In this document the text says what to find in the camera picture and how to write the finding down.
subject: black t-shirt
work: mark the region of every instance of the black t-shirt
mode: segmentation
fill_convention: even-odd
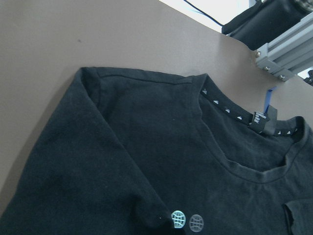
[[[82,68],[0,219],[4,235],[311,235],[313,133],[207,74]]]

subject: white circle logo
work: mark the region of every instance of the white circle logo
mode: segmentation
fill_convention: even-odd
[[[204,221],[202,217],[198,214],[194,214],[189,220],[189,227],[191,231],[198,233],[204,227]]]
[[[186,223],[186,216],[181,211],[174,211],[172,213],[172,220],[174,222],[174,228],[181,229]]]

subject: bolt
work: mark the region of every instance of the bolt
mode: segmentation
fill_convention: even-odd
[[[285,78],[286,78],[286,76],[284,76],[284,75],[279,75],[279,76],[278,76],[278,79],[281,80],[281,81],[284,81]]]
[[[255,58],[259,58],[261,56],[261,52],[260,51],[257,51],[256,53],[255,53]]]

